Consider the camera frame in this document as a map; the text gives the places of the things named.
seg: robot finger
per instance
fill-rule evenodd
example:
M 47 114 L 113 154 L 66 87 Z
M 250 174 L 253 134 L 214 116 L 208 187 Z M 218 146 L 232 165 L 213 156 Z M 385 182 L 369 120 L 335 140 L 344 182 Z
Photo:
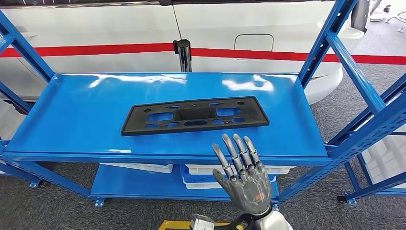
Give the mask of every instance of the robot finger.
M 249 155 L 251 156 L 253 163 L 256 165 L 259 162 L 257 150 L 255 149 L 254 144 L 252 144 L 252 141 L 251 139 L 249 139 L 249 137 L 244 137 L 244 141 L 248 147 Z
M 244 169 L 244 165 L 242 164 L 241 159 L 240 159 L 239 155 L 237 154 L 236 149 L 234 148 L 233 142 L 228 137 L 228 135 L 225 133 L 223 134 L 223 141 L 226 144 L 228 152 L 230 153 L 231 160 L 233 161 L 237 174 L 239 174 L 239 172 L 242 169 Z
M 234 176 L 233 169 L 231 168 L 230 164 L 227 162 L 226 157 L 224 156 L 223 152 L 219 148 L 217 144 L 213 144 L 212 148 L 217 155 L 218 160 L 220 161 L 221 165 L 223 166 L 223 170 L 226 173 L 227 177 L 230 179 Z
M 230 186 L 224 179 L 224 176 L 221 174 L 221 172 L 217 169 L 213 169 L 213 176 L 215 180 L 220 184 L 220 186 L 227 192 L 227 194 L 230 194 Z
M 247 169 L 252 164 L 251 157 L 249 156 L 244 143 L 242 142 L 240 136 L 237 133 L 233 135 L 233 139 L 237 144 L 240 156 L 244 160 L 245 168 Z

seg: gray carpet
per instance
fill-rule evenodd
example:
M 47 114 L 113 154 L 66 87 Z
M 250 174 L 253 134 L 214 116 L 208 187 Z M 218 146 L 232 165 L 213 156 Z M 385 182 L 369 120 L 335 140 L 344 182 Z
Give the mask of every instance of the gray carpet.
M 406 33 L 397 32 L 397 23 L 374 23 L 357 53 L 406 55 Z M 383 92 L 406 66 L 361 65 L 368 79 Z M 328 140 L 343 128 L 365 104 L 350 79 L 312 110 L 323 139 Z M 354 162 L 358 176 L 359 165 Z M 57 173 L 90 187 L 96 164 L 59 163 Z M 308 168 L 292 169 L 278 177 L 282 190 Z M 343 168 L 289 200 L 280 211 L 296 230 L 302 229 L 406 229 L 406 198 L 370 196 L 357 205 L 339 204 L 336 196 L 351 191 Z M 230 221 L 240 214 L 229 203 L 170 200 L 107 200 L 102 208 L 56 186 L 30 189 L 14 178 L 0 177 L 0 230 L 156 230 L 163 220 L 189 220 L 192 213 Z

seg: blue metal shelf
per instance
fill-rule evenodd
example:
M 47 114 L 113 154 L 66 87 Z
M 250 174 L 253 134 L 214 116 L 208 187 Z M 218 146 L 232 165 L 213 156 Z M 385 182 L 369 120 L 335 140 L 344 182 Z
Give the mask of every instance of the blue metal shelf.
M 277 202 L 276 182 L 271 186 Z M 160 173 L 101 164 L 89 197 L 230 201 L 223 189 L 187 189 L 179 165 L 173 166 L 172 173 Z
M 158 164 L 216 164 L 210 150 L 223 132 L 249 136 L 261 160 L 269 165 L 313 166 L 278 194 L 284 202 L 345 165 L 355 192 L 352 200 L 376 193 L 400 195 L 391 187 L 406 181 L 406 172 L 359 188 L 349 161 L 406 122 L 405 76 L 381 97 L 338 38 L 356 0 L 336 0 L 298 74 L 258 73 L 100 73 L 55 74 L 0 11 L 0 49 L 13 47 L 49 82 L 33 108 L 4 84 L 0 90 L 28 116 L 0 157 L 13 165 L 13 175 L 41 178 L 102 206 L 104 198 L 170 198 L 227 200 L 221 189 L 188 190 L 177 166 L 170 174 L 101 165 L 93 187 L 86 189 L 35 161 L 76 161 Z M 329 48 L 333 48 L 368 108 L 326 145 L 312 117 L 304 89 Z M 269 126 L 217 131 L 122 137 L 120 130 L 135 104 L 207 98 L 256 96 Z
M 270 125 L 130 137 L 120 133 L 134 104 L 237 96 L 256 96 Z M 255 140 L 265 163 L 274 163 L 278 157 L 283 165 L 287 158 L 330 161 L 297 76 L 243 73 L 57 74 L 8 144 L 4 157 L 217 164 L 208 146 L 225 132 Z M 119 154 L 122 157 L 109 158 Z

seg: white storage crate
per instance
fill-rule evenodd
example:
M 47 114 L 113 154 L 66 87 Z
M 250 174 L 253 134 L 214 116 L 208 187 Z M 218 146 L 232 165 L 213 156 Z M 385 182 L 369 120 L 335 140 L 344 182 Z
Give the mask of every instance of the white storage crate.
M 111 166 L 124 167 L 130 169 L 139 169 L 145 171 L 152 171 L 158 173 L 171 173 L 173 164 L 159 165 L 159 164 L 122 164 L 122 163 L 100 163 L 107 164 Z
M 396 132 L 406 132 L 406 125 Z M 362 152 L 372 183 L 406 172 L 406 137 L 387 136 Z M 406 183 L 395 188 L 406 188 Z
M 217 169 L 222 174 L 225 174 L 221 165 L 212 164 L 186 164 L 189 168 L 189 174 L 191 175 L 209 175 L 213 174 L 213 169 Z M 236 171 L 234 165 L 231 165 L 233 171 Z M 287 174 L 291 168 L 295 166 L 265 166 L 268 170 L 268 174 Z
M 186 183 L 185 179 L 182 177 L 183 183 L 186 185 L 187 189 L 212 189 L 212 188 L 221 188 L 221 185 L 217 182 L 206 182 L 206 183 Z M 270 182 L 275 182 L 276 176 L 270 180 Z

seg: shelf caster wheel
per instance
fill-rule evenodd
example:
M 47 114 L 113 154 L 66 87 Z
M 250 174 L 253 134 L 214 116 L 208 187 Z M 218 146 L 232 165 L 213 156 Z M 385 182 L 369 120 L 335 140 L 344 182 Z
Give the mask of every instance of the shelf caster wheel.
M 39 183 L 31 182 L 30 183 L 30 188 L 37 188 Z
M 97 199 L 94 206 L 95 207 L 103 207 L 104 206 L 104 198 Z
M 346 199 L 345 196 L 343 196 L 343 195 L 338 195 L 338 196 L 337 196 L 337 201 L 340 202 L 340 203 L 342 203 L 342 204 L 344 204 L 344 203 L 347 202 L 347 199 Z
M 347 200 L 347 198 L 344 195 L 339 195 L 337 196 L 337 201 L 344 204 L 349 204 L 349 205 L 355 205 L 357 203 L 357 201 L 355 201 L 355 199 L 349 199 Z
M 39 188 L 45 188 L 45 187 L 49 186 L 50 184 L 51 184 L 51 183 L 49 183 L 48 181 L 41 180 L 41 181 L 38 183 L 38 187 L 39 187 Z
M 279 205 L 278 204 L 272 204 L 272 210 L 279 211 Z

